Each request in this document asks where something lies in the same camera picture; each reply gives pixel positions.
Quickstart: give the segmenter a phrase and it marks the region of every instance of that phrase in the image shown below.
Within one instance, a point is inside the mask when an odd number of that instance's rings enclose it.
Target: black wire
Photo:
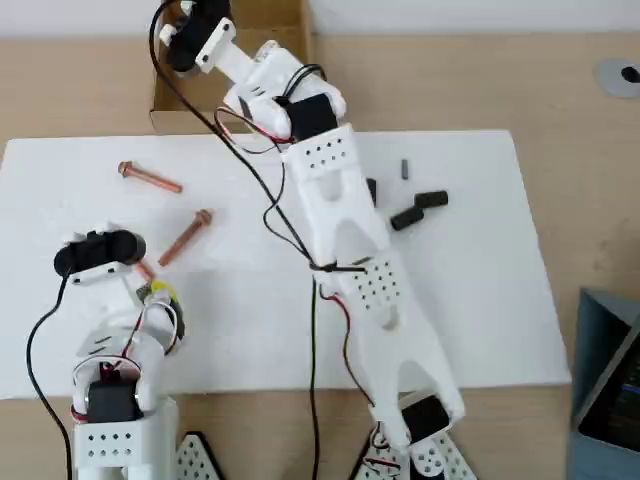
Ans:
[[[67,459],[67,480],[73,480],[73,464],[71,462],[71,441],[69,440],[69,434],[67,433],[67,430],[64,428],[64,425],[62,424],[60,417],[58,417],[55,410],[53,409],[53,407],[51,407],[51,404],[47,400],[47,397],[42,392],[40,385],[38,385],[38,381],[36,380],[36,377],[33,373],[33,365],[31,362],[31,349],[33,346],[33,340],[36,336],[36,333],[38,332],[38,329],[42,326],[42,324],[54,313],[56,313],[58,308],[60,308],[60,305],[62,304],[62,297],[64,295],[64,290],[67,286],[67,280],[69,280],[69,275],[64,275],[62,277],[62,281],[60,282],[60,289],[58,290],[58,299],[56,300],[55,306],[51,310],[49,310],[47,313],[45,313],[40,320],[38,320],[38,322],[33,326],[31,333],[29,334],[29,339],[27,340],[27,372],[29,373],[29,379],[31,380],[33,389],[38,394],[38,398],[44,405],[44,408],[47,409],[47,412],[49,412],[49,415],[51,415],[51,418],[56,423],[58,429],[60,430],[60,433],[62,434],[62,438],[64,440],[65,454]]]
[[[263,214],[262,214],[262,223],[264,223],[265,228],[267,230],[269,230],[273,235],[278,237],[280,240],[283,240],[283,241],[287,242],[293,248],[298,250],[302,255],[304,255],[302,250],[300,250],[298,248],[298,246],[291,241],[291,239],[285,237],[280,232],[276,231],[276,229],[274,229],[271,226],[271,224],[269,223],[269,213],[271,213],[271,211],[278,205],[278,203],[280,202],[280,199],[282,198],[282,194],[284,193],[284,184],[285,184],[285,179],[286,179],[286,169],[284,167],[284,163],[282,163],[282,176],[281,176],[281,178],[282,178],[282,180],[280,181],[280,190],[278,191],[278,195],[276,196],[275,201],[271,205],[269,205],[267,207],[267,209],[263,212]]]
[[[311,401],[311,417],[313,420],[313,475],[311,478],[318,478],[318,468],[320,466],[320,427],[318,426],[318,412],[316,411],[316,302],[318,284],[315,277],[311,283],[311,382],[309,384],[309,400]]]
[[[291,76],[287,86],[284,88],[284,92],[282,96],[286,99],[290,99],[293,92],[300,86],[300,83],[307,78],[312,73],[318,72],[323,80],[327,79],[327,75],[324,73],[324,69],[321,65],[317,63],[308,63],[300,67],[296,72]]]

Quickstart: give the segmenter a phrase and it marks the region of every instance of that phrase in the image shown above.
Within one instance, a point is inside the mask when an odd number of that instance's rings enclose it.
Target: red wire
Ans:
[[[127,340],[127,344],[125,345],[124,350],[122,350],[123,357],[125,358],[127,357],[129,348],[131,348],[131,344],[133,343],[133,336],[140,329],[141,324],[142,324],[142,312],[140,312],[140,315],[138,316],[138,320],[136,320],[136,324],[133,326],[133,330],[131,330],[131,335],[129,336],[129,340]]]
[[[371,405],[373,405],[373,401],[371,400],[371,397],[366,392],[366,390],[362,387],[360,382],[358,382],[358,379],[355,376],[355,374],[353,373],[353,370],[351,370],[351,364],[349,362],[349,350],[348,350],[349,349],[349,337],[351,336],[351,315],[349,315],[349,310],[347,310],[346,305],[340,299],[340,297],[338,297],[337,295],[331,295],[330,297],[323,297],[323,298],[325,298],[325,300],[331,300],[332,302],[334,302],[336,305],[338,305],[340,307],[340,309],[342,310],[342,313],[344,313],[344,319],[345,319],[345,321],[347,323],[347,332],[345,333],[344,343],[342,344],[342,358],[344,359],[344,365],[345,365],[345,367],[347,367],[347,371],[349,372],[349,375],[351,376],[351,379],[353,380],[353,383],[355,383],[356,386],[358,387],[358,390],[360,390],[360,392],[362,393],[362,395],[365,396],[367,401]]]

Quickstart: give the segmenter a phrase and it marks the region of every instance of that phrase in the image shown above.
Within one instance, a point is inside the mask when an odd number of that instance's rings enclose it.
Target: electrical cable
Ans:
[[[33,373],[33,365],[32,365],[32,358],[31,358],[31,350],[33,347],[33,340],[36,336],[36,333],[38,332],[38,329],[42,326],[42,324],[54,313],[56,313],[60,308],[60,305],[62,304],[62,297],[64,296],[64,291],[65,291],[65,288],[67,287],[68,280],[69,280],[69,272],[62,277],[62,281],[60,282],[60,288],[58,290],[58,298],[56,300],[55,306],[51,310],[49,310],[47,313],[45,313],[44,316],[40,320],[38,320],[38,322],[36,322],[36,324],[33,326],[33,329],[31,330],[31,333],[29,334],[29,338],[27,340],[26,362],[27,362],[27,372],[29,374],[29,380],[31,380],[31,385],[33,385],[33,389],[36,391],[38,398],[40,399],[40,401],[44,405],[44,408],[47,410],[47,412],[55,422],[58,429],[60,430],[60,434],[62,435],[62,439],[64,440],[65,457],[66,457],[66,465],[67,465],[67,480],[73,480],[73,463],[71,461],[71,441],[69,440],[69,434],[67,433],[67,430],[64,428],[64,425],[60,420],[60,417],[58,417],[55,410],[47,400],[47,397],[42,392],[42,389],[40,388],[40,385],[36,380],[35,374]]]
[[[303,65],[298,70],[296,70],[296,72],[291,76],[291,79],[289,79],[287,86],[284,88],[282,96],[287,100],[290,100],[291,95],[293,95],[293,92],[295,92],[295,90],[300,86],[300,83],[302,83],[305,78],[315,72],[320,73],[320,77],[322,77],[323,80],[327,79],[327,75],[324,73],[322,65],[319,65],[317,63],[307,63],[306,65]]]
[[[316,411],[316,302],[318,284],[316,278],[311,282],[311,382],[309,383],[309,400],[311,402],[311,417],[313,420],[313,474],[311,478],[318,478],[320,466],[320,427],[318,426],[318,412]]]
[[[342,301],[342,299],[335,294],[326,297],[322,293],[322,287],[320,287],[320,298],[322,298],[323,300],[328,300],[335,303],[336,305],[338,305],[338,307],[340,307],[340,310],[342,310],[342,313],[344,314],[345,322],[347,324],[347,330],[344,335],[344,342],[342,343],[342,358],[344,360],[344,366],[346,367],[347,372],[349,372],[349,376],[351,377],[351,380],[353,380],[353,383],[355,383],[356,387],[358,387],[358,390],[360,390],[360,393],[362,393],[364,398],[367,399],[367,402],[372,407],[375,407],[375,403],[373,403],[371,396],[362,387],[362,384],[358,381],[358,378],[353,373],[353,369],[351,368],[351,362],[349,361],[349,338],[351,337],[351,315],[349,314],[349,310],[347,309],[347,306]]]

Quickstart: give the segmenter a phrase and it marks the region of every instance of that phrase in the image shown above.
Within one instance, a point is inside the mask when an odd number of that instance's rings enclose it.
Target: copper screw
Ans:
[[[171,180],[167,180],[166,178],[159,177],[158,175],[147,172],[146,170],[134,167],[133,162],[120,162],[120,165],[118,165],[118,172],[120,172],[120,175],[122,175],[124,178],[136,177],[143,182],[151,183],[156,187],[164,188],[165,190],[169,190],[170,192],[182,192],[182,185],[178,185]]]
[[[138,263],[136,263],[135,269],[147,283],[153,282],[153,280],[156,278],[155,272],[144,260],[140,260]]]
[[[182,251],[184,246],[187,244],[191,237],[193,237],[198,230],[206,225],[211,224],[211,214],[206,210],[199,210],[196,212],[196,218],[191,225],[187,227],[187,229],[178,237],[178,239],[173,242],[173,245],[169,247],[169,250],[164,252],[160,260],[158,260],[158,264],[162,267],[166,267],[169,265],[175,257]]]

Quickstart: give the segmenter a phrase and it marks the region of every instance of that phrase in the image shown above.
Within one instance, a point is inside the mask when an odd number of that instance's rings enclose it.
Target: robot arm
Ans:
[[[225,103],[268,133],[291,139],[282,159],[311,226],[315,264],[338,260],[344,223],[355,225],[373,244],[373,251],[339,259],[344,265],[357,263],[361,272],[314,275],[326,291],[339,292],[351,311],[371,413],[383,424],[389,443],[401,451],[409,446],[414,451],[418,442],[424,446],[464,416],[464,404],[438,335],[421,311],[371,202],[353,130],[349,124],[338,125],[346,111],[342,95],[317,75],[303,77],[305,66],[275,42],[267,42],[255,58],[245,55],[233,44],[235,28],[228,12],[203,21],[195,6],[183,9],[181,28],[162,29],[167,62],[179,71],[172,59],[189,52],[190,69],[208,73],[219,68],[234,82]],[[194,29],[200,29],[199,35]],[[326,197],[328,181],[341,185],[338,198]],[[399,402],[399,375],[406,365],[418,367],[423,383]]]
[[[180,29],[167,24],[160,32],[161,41],[169,47],[167,62],[176,72],[209,73],[214,67],[219,69],[234,84],[224,103],[278,138],[295,134],[291,114],[287,112],[291,103],[324,94],[333,115],[337,119],[344,116],[346,103],[340,91],[316,75],[306,77],[288,95],[290,80],[303,68],[291,52],[270,41],[251,58],[233,43],[236,28],[230,13],[224,9],[217,17],[202,13],[206,4],[224,2],[199,2],[193,6],[190,3],[182,2],[188,15],[181,20]]]
[[[128,284],[125,275],[144,253],[142,238],[107,226],[74,235],[54,261],[73,287],[95,290],[100,299],[102,321],[84,340],[73,371],[79,480],[175,480],[178,410],[159,382],[184,323],[170,287],[154,281],[134,291]]]

